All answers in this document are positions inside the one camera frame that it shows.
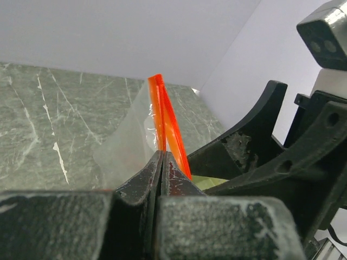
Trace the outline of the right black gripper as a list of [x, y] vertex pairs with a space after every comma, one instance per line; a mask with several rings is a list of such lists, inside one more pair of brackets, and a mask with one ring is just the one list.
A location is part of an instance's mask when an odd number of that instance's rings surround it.
[[297, 94], [284, 151], [273, 130], [286, 91], [287, 84], [268, 81], [245, 117], [189, 154], [188, 163], [194, 176], [230, 180], [208, 195], [280, 199], [307, 244], [345, 204], [346, 98], [321, 90]]

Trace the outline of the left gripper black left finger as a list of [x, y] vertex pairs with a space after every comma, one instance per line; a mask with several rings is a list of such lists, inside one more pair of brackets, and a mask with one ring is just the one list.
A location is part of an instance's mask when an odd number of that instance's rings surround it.
[[163, 153], [114, 190], [1, 193], [1, 259], [152, 259]]

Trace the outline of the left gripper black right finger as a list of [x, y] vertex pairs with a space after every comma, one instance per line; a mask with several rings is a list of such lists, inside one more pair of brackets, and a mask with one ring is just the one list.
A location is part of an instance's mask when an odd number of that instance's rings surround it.
[[207, 196], [164, 154], [157, 259], [305, 259], [292, 215], [272, 197]]

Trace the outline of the clear zip bag orange zipper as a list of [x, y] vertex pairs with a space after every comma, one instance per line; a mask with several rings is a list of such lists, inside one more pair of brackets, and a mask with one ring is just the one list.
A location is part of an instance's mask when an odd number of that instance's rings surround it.
[[171, 152], [178, 168], [191, 179], [187, 153], [161, 74], [144, 82], [114, 133], [93, 158], [102, 172], [102, 185], [114, 189], [133, 177], [156, 151]]

